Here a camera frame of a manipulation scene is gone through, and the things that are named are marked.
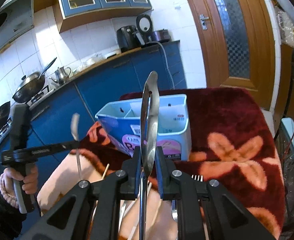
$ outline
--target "person's hand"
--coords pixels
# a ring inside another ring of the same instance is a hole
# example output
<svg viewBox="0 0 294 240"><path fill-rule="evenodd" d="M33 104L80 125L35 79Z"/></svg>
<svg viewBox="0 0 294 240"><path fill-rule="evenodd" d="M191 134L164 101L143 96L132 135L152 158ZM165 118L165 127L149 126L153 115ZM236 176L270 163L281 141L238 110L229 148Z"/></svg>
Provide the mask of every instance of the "person's hand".
<svg viewBox="0 0 294 240"><path fill-rule="evenodd" d="M37 191L37 184L38 184L38 169L37 166L33 166L31 168L31 173L28 174L26 177L23 177L18 171L16 171L13 168L6 168L4 170L4 184L5 184L5 189L6 192L12 196L16 196L15 190L14 190L14 185L13 185L13 180L23 180L25 183L22 186L22 189L26 192L28 195L35 194Z"/></svg>

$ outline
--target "metal spatula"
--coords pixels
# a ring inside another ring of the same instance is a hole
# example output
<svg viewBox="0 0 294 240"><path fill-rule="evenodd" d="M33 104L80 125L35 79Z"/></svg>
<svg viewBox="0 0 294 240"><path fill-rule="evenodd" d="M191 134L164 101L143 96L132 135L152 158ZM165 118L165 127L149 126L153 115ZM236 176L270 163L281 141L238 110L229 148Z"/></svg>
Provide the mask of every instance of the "metal spatula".
<svg viewBox="0 0 294 240"><path fill-rule="evenodd" d="M75 141L79 141L78 123L79 123L79 114L75 113L72 115L71 124L70 124L71 135L73 136ZM76 158L77 158L79 181L81 181L81 180L83 180L83 174L81 172L80 157L79 157L79 150L78 149L76 149Z"/></svg>
<svg viewBox="0 0 294 240"><path fill-rule="evenodd" d="M145 83L140 116L140 148L142 156L142 173L140 175L140 210L139 210L139 239L145 240L146 211L147 211L147 179L151 174L155 161L158 115L159 115L159 92L157 87L157 72L152 71Z"/></svg>

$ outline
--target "stove burner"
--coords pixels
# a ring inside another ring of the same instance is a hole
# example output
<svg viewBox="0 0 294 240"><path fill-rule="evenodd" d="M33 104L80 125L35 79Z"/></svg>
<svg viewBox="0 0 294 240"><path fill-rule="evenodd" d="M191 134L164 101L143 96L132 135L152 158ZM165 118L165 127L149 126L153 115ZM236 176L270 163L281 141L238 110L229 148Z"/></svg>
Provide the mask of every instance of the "stove burner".
<svg viewBox="0 0 294 240"><path fill-rule="evenodd" d="M34 98L31 100L32 105L45 95L45 89L47 89L47 93L49 92L49 86L47 85L37 95L34 96Z"/></svg>
<svg viewBox="0 0 294 240"><path fill-rule="evenodd" d="M0 138L7 131L7 129L11 126L12 120L11 117L8 118L7 123L0 129Z"/></svg>

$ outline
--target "light blue box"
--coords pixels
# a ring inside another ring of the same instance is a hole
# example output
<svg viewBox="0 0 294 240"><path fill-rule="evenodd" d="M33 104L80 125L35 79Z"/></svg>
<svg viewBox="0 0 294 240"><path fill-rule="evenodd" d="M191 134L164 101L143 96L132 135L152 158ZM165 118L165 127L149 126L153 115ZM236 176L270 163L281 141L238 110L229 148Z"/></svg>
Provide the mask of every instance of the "light blue box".
<svg viewBox="0 0 294 240"><path fill-rule="evenodd" d="M157 146L173 160L186 161L191 151L186 100L186 95L170 95L159 101ZM110 102L95 115L116 148L130 156L140 146L141 104L141 98Z"/></svg>

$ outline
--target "teapot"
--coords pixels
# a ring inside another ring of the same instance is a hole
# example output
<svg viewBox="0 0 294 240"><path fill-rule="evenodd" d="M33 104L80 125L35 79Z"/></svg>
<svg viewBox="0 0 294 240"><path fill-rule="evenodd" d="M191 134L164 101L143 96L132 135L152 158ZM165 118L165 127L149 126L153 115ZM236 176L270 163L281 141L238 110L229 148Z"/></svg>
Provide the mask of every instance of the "teapot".
<svg viewBox="0 0 294 240"><path fill-rule="evenodd" d="M52 77L49 77L52 81L54 81L55 83L59 84L59 85L63 85L65 84L65 82L69 79L69 76L71 74L71 68L67 67L66 69L70 70L69 74L66 73L64 67L58 68L55 71L55 75L57 79L54 79Z"/></svg>

